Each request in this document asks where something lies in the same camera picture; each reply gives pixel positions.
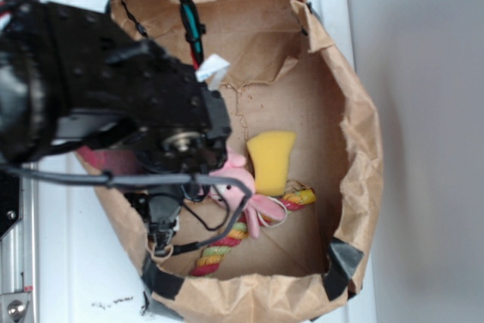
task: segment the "metal frame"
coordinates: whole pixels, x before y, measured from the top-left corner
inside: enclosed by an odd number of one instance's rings
[[[27,180],[20,186],[20,220],[0,241],[0,323],[35,323],[39,315],[35,203],[38,187],[36,182]]]

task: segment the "teal wire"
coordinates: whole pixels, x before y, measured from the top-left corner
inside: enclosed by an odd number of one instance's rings
[[[194,34],[194,38],[198,39],[200,38],[200,35],[198,34],[197,27],[195,26],[195,17],[193,13],[191,12],[191,9],[188,5],[183,4],[183,9],[185,10],[185,13],[187,14],[188,22],[190,24],[191,32]],[[200,41],[197,41],[195,43],[195,49],[197,50],[198,53],[200,53]]]

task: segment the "metal screw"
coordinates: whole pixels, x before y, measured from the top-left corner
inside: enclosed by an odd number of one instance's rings
[[[30,4],[24,4],[20,7],[22,13],[28,14],[30,12]]]
[[[17,213],[15,211],[8,211],[7,218],[13,221],[17,218]]]
[[[173,143],[175,148],[180,152],[184,153],[188,151],[188,147],[190,146],[190,139],[189,138],[180,138],[179,140]]]
[[[192,107],[199,107],[200,106],[200,99],[197,97],[197,96],[193,96],[191,99],[190,99],[190,105]]]
[[[85,16],[85,19],[89,22],[89,23],[96,23],[98,21],[98,16],[96,16],[95,14],[87,14]]]
[[[104,79],[110,79],[111,77],[113,77],[113,71],[110,68],[104,68],[101,71],[101,77],[103,77]]]
[[[81,67],[74,67],[73,73],[75,76],[82,76],[84,70]]]
[[[59,8],[57,13],[59,14],[60,18],[65,19],[65,18],[69,17],[69,11],[66,8]]]
[[[14,300],[8,305],[7,312],[14,321],[19,321],[25,315],[25,305],[18,300]]]

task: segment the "multicolored rope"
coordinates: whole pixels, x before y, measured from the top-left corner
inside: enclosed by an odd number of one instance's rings
[[[279,201],[285,205],[289,214],[314,203],[316,196],[312,189],[305,189],[285,194],[282,198],[279,198]],[[245,221],[245,216],[240,217],[226,238],[206,247],[202,252],[202,256],[197,260],[195,268],[191,270],[190,276],[208,277],[216,272],[222,260],[230,253],[232,247],[236,247],[244,238],[249,236]]]

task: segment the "white tag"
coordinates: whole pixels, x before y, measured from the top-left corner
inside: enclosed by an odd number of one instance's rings
[[[180,231],[180,215],[176,216],[176,223],[175,227],[173,228],[174,232]]]
[[[211,75],[214,75],[212,82],[209,84],[209,90],[213,91],[219,88],[229,67],[229,62],[217,54],[212,54],[195,71],[195,75],[197,76],[198,82],[203,82],[211,77]]]

